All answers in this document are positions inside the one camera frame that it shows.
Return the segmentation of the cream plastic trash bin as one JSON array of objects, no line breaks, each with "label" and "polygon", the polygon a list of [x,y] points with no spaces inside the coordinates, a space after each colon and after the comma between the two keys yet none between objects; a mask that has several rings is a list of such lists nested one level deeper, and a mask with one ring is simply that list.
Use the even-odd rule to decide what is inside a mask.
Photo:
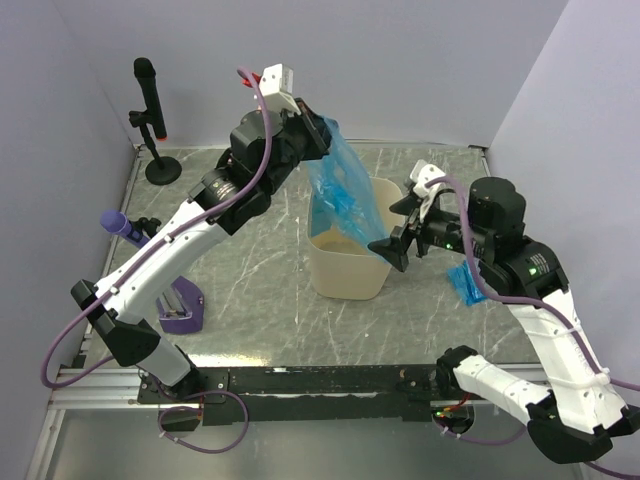
[{"label": "cream plastic trash bin", "polygon": [[334,227],[313,234],[312,210],[313,202],[309,205],[306,241],[315,291],[340,300],[370,300],[377,296],[391,266]]}]

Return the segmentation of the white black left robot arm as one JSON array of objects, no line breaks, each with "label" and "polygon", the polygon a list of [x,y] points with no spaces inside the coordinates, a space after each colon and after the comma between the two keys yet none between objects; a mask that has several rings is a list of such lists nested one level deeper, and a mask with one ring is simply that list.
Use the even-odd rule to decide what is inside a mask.
[{"label": "white black left robot arm", "polygon": [[326,119],[302,99],[295,104],[296,113],[246,114],[216,167],[163,228],[119,270],[97,283],[81,280],[71,290],[114,360],[154,376],[176,402],[203,390],[204,376],[147,322],[145,313],[199,257],[265,213],[300,162],[328,154],[331,132]]}]

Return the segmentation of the blue plastic trash bag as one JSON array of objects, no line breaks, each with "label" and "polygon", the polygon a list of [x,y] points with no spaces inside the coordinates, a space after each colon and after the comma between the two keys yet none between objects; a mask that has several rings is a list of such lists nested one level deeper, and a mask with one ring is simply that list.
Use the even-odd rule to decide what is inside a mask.
[{"label": "blue plastic trash bag", "polygon": [[332,228],[367,249],[388,230],[379,212],[370,175],[343,137],[336,120],[326,117],[331,134],[328,153],[306,163],[311,186],[310,234]]}]

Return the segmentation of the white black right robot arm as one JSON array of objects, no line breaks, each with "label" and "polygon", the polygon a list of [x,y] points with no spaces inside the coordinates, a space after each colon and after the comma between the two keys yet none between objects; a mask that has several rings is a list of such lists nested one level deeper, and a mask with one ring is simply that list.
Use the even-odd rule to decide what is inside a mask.
[{"label": "white black right robot arm", "polygon": [[403,226],[370,243],[399,271],[411,244],[424,256],[431,247],[465,255],[484,295],[508,307],[529,338],[546,375],[531,384],[486,360],[476,350],[449,349],[437,361],[441,394],[479,396],[519,420],[535,446],[558,464],[593,462],[616,437],[639,429],[639,409],[617,392],[599,363],[577,316],[569,281],[555,253],[525,233],[526,200],[508,180],[485,177],[457,195],[458,213],[439,208],[439,173],[412,175],[407,195],[391,206]]}]

